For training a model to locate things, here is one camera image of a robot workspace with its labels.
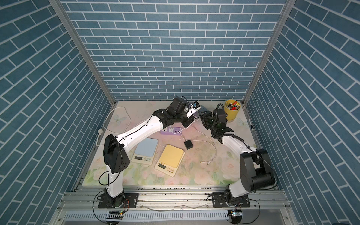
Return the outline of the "yellow electronic kitchen scale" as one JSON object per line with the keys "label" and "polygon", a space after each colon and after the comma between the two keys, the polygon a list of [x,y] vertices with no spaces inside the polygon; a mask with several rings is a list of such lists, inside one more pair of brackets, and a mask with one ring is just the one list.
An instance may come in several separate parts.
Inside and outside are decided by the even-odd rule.
{"label": "yellow electronic kitchen scale", "polygon": [[168,144],[165,146],[154,168],[170,177],[174,177],[184,155],[183,149]]}

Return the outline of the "blue electronic kitchen scale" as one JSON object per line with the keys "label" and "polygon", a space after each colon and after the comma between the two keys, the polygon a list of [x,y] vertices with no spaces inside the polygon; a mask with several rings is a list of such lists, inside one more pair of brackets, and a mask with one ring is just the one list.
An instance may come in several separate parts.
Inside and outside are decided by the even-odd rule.
{"label": "blue electronic kitchen scale", "polygon": [[157,146],[157,139],[144,139],[137,145],[131,162],[150,166],[153,163]]}

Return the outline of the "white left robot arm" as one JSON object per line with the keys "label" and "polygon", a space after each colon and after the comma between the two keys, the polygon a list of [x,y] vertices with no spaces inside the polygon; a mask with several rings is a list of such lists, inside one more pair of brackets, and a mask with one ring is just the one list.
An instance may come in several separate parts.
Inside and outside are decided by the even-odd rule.
{"label": "white left robot arm", "polygon": [[106,193],[110,198],[123,197],[123,171],[129,166],[128,152],[152,134],[173,125],[181,123],[188,127],[195,120],[195,114],[201,109],[195,101],[190,104],[187,100],[175,97],[166,109],[158,109],[133,129],[105,138],[103,157],[108,172]]}

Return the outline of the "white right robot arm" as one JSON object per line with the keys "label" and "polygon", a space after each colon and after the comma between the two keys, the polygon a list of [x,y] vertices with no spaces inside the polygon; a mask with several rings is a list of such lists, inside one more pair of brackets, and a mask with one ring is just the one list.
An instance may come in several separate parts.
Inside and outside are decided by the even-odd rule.
{"label": "white right robot arm", "polygon": [[224,194],[228,202],[257,190],[266,189],[276,183],[275,172],[264,149],[255,149],[246,144],[227,126],[224,105],[200,113],[203,126],[211,132],[213,139],[228,147],[240,160],[240,179],[227,186]]}

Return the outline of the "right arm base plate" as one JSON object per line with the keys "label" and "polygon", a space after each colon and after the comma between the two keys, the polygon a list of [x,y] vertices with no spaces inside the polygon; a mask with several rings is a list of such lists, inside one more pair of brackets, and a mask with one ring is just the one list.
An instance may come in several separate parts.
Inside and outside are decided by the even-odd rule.
{"label": "right arm base plate", "polygon": [[212,202],[214,208],[250,207],[248,195],[244,195],[240,197],[232,197],[232,195],[229,192],[213,192],[208,196],[208,200]]}

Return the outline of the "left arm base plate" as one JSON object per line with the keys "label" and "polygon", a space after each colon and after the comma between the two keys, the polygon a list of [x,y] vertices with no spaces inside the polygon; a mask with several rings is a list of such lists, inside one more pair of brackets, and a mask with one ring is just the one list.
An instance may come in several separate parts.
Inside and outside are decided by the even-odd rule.
{"label": "left arm base plate", "polygon": [[119,209],[136,208],[138,202],[138,193],[121,193],[119,196],[111,198],[107,192],[96,198],[99,209]]}

